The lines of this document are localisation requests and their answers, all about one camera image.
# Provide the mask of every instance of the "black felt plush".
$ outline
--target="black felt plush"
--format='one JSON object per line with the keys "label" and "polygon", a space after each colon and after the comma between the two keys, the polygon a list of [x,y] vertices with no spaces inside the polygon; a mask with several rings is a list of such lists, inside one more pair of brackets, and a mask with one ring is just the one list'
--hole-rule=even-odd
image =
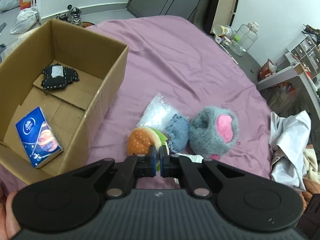
{"label": "black felt plush", "polygon": [[42,70],[44,79],[41,85],[44,90],[63,89],[73,81],[78,82],[78,73],[73,68],[63,67],[60,64],[47,66]]}

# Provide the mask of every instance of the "pink bedsheet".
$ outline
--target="pink bedsheet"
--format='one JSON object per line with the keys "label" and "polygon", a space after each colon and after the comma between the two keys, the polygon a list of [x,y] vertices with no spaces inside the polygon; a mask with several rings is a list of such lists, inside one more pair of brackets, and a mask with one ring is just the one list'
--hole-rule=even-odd
{"label": "pink bedsheet", "polygon": [[[97,134],[87,163],[126,156],[126,140],[149,101],[161,92],[192,119],[205,106],[233,110],[239,139],[220,161],[270,178],[268,151],[271,110],[244,72],[214,42],[187,20],[157,16],[112,20],[88,28],[129,45],[124,81]],[[25,186],[0,166],[7,192]],[[143,178],[138,187],[173,188],[173,179]]]}

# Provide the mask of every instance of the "pink patch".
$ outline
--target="pink patch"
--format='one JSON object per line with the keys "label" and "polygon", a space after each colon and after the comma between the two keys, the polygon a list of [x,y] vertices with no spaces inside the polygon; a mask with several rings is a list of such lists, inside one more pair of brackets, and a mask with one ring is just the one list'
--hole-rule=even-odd
{"label": "pink patch", "polygon": [[230,115],[219,114],[217,117],[217,131],[218,134],[223,138],[225,143],[228,143],[233,138],[233,131],[231,128],[232,118]]}
{"label": "pink patch", "polygon": [[209,158],[218,161],[219,160],[219,155],[212,154]]}

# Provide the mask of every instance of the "gray ribbed surface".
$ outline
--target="gray ribbed surface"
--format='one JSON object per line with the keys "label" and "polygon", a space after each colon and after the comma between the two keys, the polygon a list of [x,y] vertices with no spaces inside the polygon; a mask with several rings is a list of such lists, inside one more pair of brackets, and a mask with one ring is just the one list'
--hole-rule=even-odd
{"label": "gray ribbed surface", "polygon": [[185,190],[132,190],[106,203],[101,213],[73,231],[41,235],[24,230],[14,239],[38,240],[302,240],[293,230],[272,234],[246,232],[223,220],[209,201],[190,197]]}

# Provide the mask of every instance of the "gray plush toy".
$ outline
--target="gray plush toy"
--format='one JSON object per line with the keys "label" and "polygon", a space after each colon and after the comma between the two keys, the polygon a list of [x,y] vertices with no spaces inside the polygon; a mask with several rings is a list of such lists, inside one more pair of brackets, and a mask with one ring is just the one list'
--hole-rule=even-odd
{"label": "gray plush toy", "polygon": [[204,158],[221,157],[236,143],[238,127],[238,119],[231,110],[207,106],[190,123],[190,147]]}

